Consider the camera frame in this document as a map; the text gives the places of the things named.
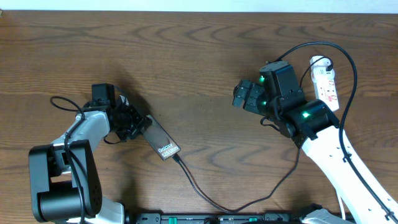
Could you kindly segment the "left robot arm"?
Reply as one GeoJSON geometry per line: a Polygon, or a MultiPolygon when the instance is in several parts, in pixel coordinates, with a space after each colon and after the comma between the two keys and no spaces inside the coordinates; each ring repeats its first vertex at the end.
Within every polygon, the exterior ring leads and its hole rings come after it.
{"type": "Polygon", "coordinates": [[[38,222],[129,223],[124,205],[103,196],[93,157],[110,133],[135,139],[149,119],[109,83],[91,87],[91,101],[75,105],[73,124],[50,144],[29,151],[32,213],[38,222]]]}

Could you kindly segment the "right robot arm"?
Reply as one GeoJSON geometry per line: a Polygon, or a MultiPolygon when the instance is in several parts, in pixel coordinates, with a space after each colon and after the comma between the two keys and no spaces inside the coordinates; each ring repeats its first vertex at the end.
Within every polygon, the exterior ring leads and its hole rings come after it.
{"type": "Polygon", "coordinates": [[[233,105],[271,121],[323,171],[356,223],[397,223],[397,202],[384,190],[348,140],[334,112],[339,108],[333,62],[315,56],[307,69],[315,100],[307,101],[293,66],[273,62],[257,83],[241,80],[233,105]]]}

